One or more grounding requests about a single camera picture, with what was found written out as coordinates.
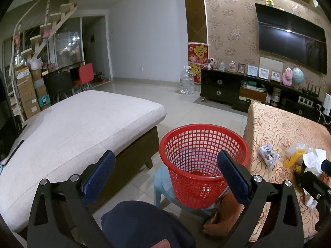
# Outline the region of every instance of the large water bottle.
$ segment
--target large water bottle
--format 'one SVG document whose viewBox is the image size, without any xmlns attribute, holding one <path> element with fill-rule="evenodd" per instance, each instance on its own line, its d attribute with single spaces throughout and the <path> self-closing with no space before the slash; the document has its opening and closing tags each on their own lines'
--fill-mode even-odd
<svg viewBox="0 0 331 248">
<path fill-rule="evenodd" d="M 182 94 L 194 93 L 194 76 L 190 69 L 190 66 L 185 66 L 180 75 L 180 93 Z"/>
</svg>

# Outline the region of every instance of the television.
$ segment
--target television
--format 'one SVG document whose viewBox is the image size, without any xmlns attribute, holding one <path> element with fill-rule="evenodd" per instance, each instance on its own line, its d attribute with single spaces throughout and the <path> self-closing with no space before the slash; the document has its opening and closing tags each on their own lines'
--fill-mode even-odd
<svg viewBox="0 0 331 248">
<path fill-rule="evenodd" d="M 286 11 L 255 4 L 259 50 L 281 55 L 326 75 L 325 31 Z"/>
<path fill-rule="evenodd" d="M 0 71 L 0 160 L 8 156 L 21 128 L 19 117 L 15 117 L 12 112 L 3 75 Z"/>
</svg>

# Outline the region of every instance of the dark blue pants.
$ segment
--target dark blue pants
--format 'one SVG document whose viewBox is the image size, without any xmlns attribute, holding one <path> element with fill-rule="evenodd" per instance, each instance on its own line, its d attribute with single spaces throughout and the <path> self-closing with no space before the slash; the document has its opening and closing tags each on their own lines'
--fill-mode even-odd
<svg viewBox="0 0 331 248">
<path fill-rule="evenodd" d="M 174 215 L 143 201 L 121 202 L 101 221 L 115 248 L 150 248 L 163 239 L 171 248 L 196 248 L 194 237 Z"/>
</svg>

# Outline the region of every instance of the blue plastic stool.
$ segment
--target blue plastic stool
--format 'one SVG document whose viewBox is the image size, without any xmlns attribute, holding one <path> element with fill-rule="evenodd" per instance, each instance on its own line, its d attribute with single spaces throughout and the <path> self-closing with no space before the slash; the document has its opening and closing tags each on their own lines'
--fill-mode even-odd
<svg viewBox="0 0 331 248">
<path fill-rule="evenodd" d="M 193 213 L 195 215 L 201 216 L 203 218 L 210 218 L 215 211 L 217 210 L 217 206 L 215 203 L 213 203 L 211 206 L 205 209 L 193 209 L 188 208 L 181 204 L 175 196 L 175 193 L 173 191 L 173 185 L 171 183 L 170 174 L 168 168 L 163 164 L 161 165 L 154 176 L 154 205 L 156 207 L 160 207 L 161 202 L 161 195 L 164 195 L 164 197 L 172 202 L 173 204 L 176 204 L 178 207 L 182 208 L 183 210 L 186 210 L 189 213 Z"/>
</svg>

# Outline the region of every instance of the white modem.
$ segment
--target white modem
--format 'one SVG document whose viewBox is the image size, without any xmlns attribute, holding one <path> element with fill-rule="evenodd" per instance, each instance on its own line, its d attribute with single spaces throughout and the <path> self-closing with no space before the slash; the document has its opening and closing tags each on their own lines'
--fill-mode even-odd
<svg viewBox="0 0 331 248">
<path fill-rule="evenodd" d="M 323 107 L 324 107 L 323 114 L 327 115 L 327 116 L 330 115 L 330 110 L 331 110 L 331 95 L 330 94 L 326 94 Z"/>
</svg>

